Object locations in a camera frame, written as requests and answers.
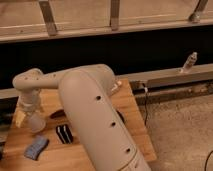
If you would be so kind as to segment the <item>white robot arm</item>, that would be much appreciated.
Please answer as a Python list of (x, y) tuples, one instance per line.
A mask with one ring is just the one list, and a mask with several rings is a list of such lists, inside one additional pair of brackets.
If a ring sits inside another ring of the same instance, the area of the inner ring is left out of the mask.
[(151, 171), (110, 101), (110, 96), (119, 89), (119, 82), (107, 65), (87, 65), (48, 74), (33, 68), (16, 75), (12, 84), (20, 92), (19, 105), (33, 132), (46, 126), (38, 114), (40, 91), (56, 89), (65, 115), (96, 171)]

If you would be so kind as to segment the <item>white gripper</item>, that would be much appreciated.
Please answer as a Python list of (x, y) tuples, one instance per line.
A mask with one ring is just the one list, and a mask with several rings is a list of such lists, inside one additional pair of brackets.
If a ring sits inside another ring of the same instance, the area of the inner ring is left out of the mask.
[(37, 111), (42, 111), (40, 90), (21, 91), (19, 94), (18, 106), (22, 111), (15, 113), (15, 125), (21, 128), (25, 117)]

